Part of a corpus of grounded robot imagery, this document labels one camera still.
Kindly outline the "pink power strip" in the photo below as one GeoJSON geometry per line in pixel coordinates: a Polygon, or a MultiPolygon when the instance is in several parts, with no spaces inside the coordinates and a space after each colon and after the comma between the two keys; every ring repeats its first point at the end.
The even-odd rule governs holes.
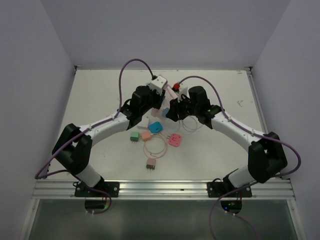
{"type": "Polygon", "coordinates": [[[158,118],[159,115],[160,115],[161,111],[157,108],[152,108],[152,111],[151,111],[151,116],[154,117],[154,118],[158,118]]]}

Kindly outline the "light blue small plug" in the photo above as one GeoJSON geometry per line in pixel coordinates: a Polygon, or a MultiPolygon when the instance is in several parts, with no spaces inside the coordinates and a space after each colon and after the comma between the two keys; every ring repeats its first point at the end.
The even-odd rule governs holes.
{"type": "Polygon", "coordinates": [[[169,112],[169,108],[168,107],[166,107],[166,108],[164,108],[163,109],[163,111],[162,111],[162,116],[164,117],[164,118],[166,118],[167,117],[167,113],[169,112]]]}

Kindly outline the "blue square charger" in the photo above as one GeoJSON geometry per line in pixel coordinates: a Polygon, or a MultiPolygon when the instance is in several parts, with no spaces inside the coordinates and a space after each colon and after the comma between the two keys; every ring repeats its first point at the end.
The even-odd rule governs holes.
{"type": "Polygon", "coordinates": [[[156,122],[151,123],[148,126],[148,129],[152,134],[157,134],[163,130],[163,125],[159,121],[156,121],[156,122]]]}

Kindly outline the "pink charger plug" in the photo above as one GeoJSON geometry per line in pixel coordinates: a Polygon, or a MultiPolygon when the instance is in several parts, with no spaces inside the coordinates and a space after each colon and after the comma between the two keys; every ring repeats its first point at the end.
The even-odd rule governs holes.
{"type": "Polygon", "coordinates": [[[145,131],[141,133],[141,139],[146,142],[149,141],[152,138],[152,135],[149,131],[145,131]]]}

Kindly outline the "green plug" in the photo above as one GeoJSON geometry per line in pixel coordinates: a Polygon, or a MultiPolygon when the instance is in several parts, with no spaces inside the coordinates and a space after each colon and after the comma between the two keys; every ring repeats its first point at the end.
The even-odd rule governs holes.
{"type": "Polygon", "coordinates": [[[130,139],[130,141],[131,141],[132,143],[138,142],[139,139],[140,139],[140,133],[137,132],[137,131],[132,131],[132,132],[130,133],[129,139],[130,139]]]}

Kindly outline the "pink square charger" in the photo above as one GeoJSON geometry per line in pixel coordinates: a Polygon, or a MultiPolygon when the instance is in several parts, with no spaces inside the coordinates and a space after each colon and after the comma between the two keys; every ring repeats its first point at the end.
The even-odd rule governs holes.
{"type": "Polygon", "coordinates": [[[182,136],[178,133],[172,133],[168,138],[168,144],[173,147],[179,147],[182,142],[182,136]]]}

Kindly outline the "white charger plug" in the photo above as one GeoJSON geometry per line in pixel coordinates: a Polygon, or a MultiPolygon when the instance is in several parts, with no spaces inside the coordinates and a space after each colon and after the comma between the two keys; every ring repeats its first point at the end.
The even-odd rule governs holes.
{"type": "Polygon", "coordinates": [[[144,119],[142,119],[141,120],[141,122],[139,122],[138,124],[137,124],[137,127],[139,128],[139,129],[148,129],[148,127],[149,127],[149,119],[148,118],[144,118],[144,119]]]}

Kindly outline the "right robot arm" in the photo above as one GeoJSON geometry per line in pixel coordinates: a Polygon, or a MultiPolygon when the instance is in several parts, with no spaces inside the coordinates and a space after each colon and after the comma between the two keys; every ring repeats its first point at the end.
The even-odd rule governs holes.
{"type": "Polygon", "coordinates": [[[188,93],[180,94],[169,102],[166,117],[174,122],[189,116],[196,117],[202,125],[224,134],[248,153],[247,165],[223,178],[222,189],[227,196],[235,196],[244,185],[267,182],[288,165],[277,134],[254,132],[238,121],[232,122],[225,116],[223,108],[210,103],[201,86],[190,88],[188,93]]]}

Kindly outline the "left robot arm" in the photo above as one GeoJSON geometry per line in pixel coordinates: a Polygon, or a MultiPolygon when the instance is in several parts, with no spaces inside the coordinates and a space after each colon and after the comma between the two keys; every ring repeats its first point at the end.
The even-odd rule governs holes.
{"type": "Polygon", "coordinates": [[[83,126],[68,124],[54,146],[52,156],[86,184],[86,190],[92,196],[101,195],[104,179],[89,164],[92,147],[116,133],[135,127],[150,109],[159,109],[165,98],[166,86],[159,87],[153,83],[138,86],[131,99],[109,117],[83,126]]]}

